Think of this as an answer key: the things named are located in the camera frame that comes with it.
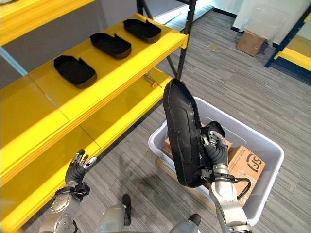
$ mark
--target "gray carpet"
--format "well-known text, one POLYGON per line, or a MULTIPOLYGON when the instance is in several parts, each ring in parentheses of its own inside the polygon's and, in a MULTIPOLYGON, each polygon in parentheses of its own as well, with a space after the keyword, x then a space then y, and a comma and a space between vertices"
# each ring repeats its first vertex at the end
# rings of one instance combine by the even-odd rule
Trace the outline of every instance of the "gray carpet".
MULTIPOLYGON (((230 30, 233 21, 212 11, 195 22, 182 80, 193 95, 276 141, 285 151, 280 174, 253 232, 309 233, 311 87, 264 67, 273 48, 255 57, 236 50, 241 35, 230 30), (210 44, 218 49, 208 50, 210 44)), ((179 51, 171 56, 176 64, 178 56, 179 51)), ((171 74, 166 60, 158 67, 171 74)), ((133 200, 129 231, 167 233, 177 222, 199 213, 201 232, 221 232, 214 211, 156 166, 148 138, 164 119, 163 107, 154 107, 89 171, 85 181, 91 192, 74 218, 79 232, 94 232, 102 212, 118 203, 123 193, 133 200)), ((47 208, 24 225, 26 232, 38 232, 47 208)))

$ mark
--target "black plastic tray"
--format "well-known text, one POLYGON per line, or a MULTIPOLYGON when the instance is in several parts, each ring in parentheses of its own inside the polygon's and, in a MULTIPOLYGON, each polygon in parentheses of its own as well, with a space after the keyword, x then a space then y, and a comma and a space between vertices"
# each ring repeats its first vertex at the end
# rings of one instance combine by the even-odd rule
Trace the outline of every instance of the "black plastic tray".
POLYGON ((93 46, 116 59, 126 58, 132 51, 131 44, 116 34, 112 37, 105 33, 96 33, 90 38, 93 46))
POLYGON ((144 23, 138 19, 127 19, 123 24, 125 30, 149 44, 155 43, 161 37, 161 29, 148 20, 144 23))
POLYGON ((54 67, 63 78, 80 89, 91 86, 97 79, 95 70, 81 58, 61 55, 54 59, 54 67))

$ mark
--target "shelf board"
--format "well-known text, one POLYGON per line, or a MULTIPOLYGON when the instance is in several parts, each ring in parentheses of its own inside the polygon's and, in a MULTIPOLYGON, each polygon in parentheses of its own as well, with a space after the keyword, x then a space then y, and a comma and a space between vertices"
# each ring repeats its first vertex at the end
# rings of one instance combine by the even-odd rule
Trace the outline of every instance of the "shelf board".
MULTIPOLYGON (((130 18, 147 19, 139 14, 130 18)), ((116 32, 132 44, 126 59, 116 60, 102 53, 90 40, 65 52, 82 57, 96 70, 98 79, 89 88, 77 89, 69 84, 49 61, 1 90, 1 185, 166 56, 186 46, 187 35, 159 27, 162 36, 154 44, 127 33, 122 22, 105 30, 116 32)))
POLYGON ((0 7, 0 46, 95 0, 18 0, 0 7))
POLYGON ((296 35, 274 59, 278 57, 311 71, 311 41, 296 35))
POLYGON ((156 68, 149 73, 162 88, 152 88, 142 77, 81 124, 102 150, 162 99, 165 85, 172 78, 156 68))
POLYGON ((65 185, 65 173, 76 151, 93 155, 99 146, 77 127, 26 166, 0 190, 1 230, 16 232, 65 185))
POLYGON ((27 152, 68 120, 28 76, 2 89, 0 100, 2 186, 35 159, 27 152))
MULTIPOLYGON (((139 14, 129 18, 148 19, 139 14)), ((125 59, 117 60, 101 52, 92 46, 90 39, 64 53, 81 57, 95 69, 98 78, 89 88, 78 89, 67 82, 55 70, 53 60, 30 72, 29 76, 70 121, 83 121, 174 50, 186 46, 187 35, 148 20, 162 29, 161 38, 154 44, 143 42, 125 31, 122 22, 103 31, 110 35, 116 33, 132 44, 132 52, 125 59)))
POLYGON ((85 148, 89 155, 98 156, 162 98, 172 78, 155 68, 150 75, 162 88, 152 88, 145 79, 138 79, 1 188, 4 232, 21 227, 64 185, 68 164, 78 149, 85 148))

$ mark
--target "cardboard box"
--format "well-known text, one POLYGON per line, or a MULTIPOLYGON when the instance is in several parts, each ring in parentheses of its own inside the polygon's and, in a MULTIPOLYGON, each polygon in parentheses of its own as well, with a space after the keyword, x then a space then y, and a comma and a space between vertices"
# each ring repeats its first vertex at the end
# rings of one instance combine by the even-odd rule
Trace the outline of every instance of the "cardboard box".
POLYGON ((237 44, 237 49, 254 56, 258 53, 265 40, 265 38, 257 34, 245 31, 237 44))
MULTIPOLYGON (((244 146, 239 146, 232 150, 229 154, 229 161, 228 168, 231 175, 239 178, 246 177, 251 180, 252 185, 250 189, 239 200, 240 205, 244 206, 266 164, 244 146)), ((247 185, 247 182, 238 182, 234 183, 234 185, 237 189, 237 195, 239 195, 247 185)))

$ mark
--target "storage bin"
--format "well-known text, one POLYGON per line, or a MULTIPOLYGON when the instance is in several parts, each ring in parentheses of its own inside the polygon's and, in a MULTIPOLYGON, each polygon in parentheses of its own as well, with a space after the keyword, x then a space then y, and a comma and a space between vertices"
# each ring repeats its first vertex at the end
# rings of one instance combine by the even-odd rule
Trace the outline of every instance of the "storage bin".
MULTIPOLYGON (((251 226, 254 226, 261 215, 261 212, 268 199, 272 186, 278 175, 278 171, 284 160, 283 149, 271 139, 258 133, 242 122, 224 113, 218 108, 194 97, 198 106, 199 115, 203 124, 210 121, 218 121, 224 128, 226 139, 233 143, 233 147, 244 145, 254 154, 259 156, 266 166, 257 181, 257 184, 243 207, 251 226)), ((161 150, 163 142, 167 137, 166 121, 149 138, 149 147, 161 161, 175 172, 174 162, 161 150)), ((200 186, 196 190, 210 202, 208 189, 200 186)))

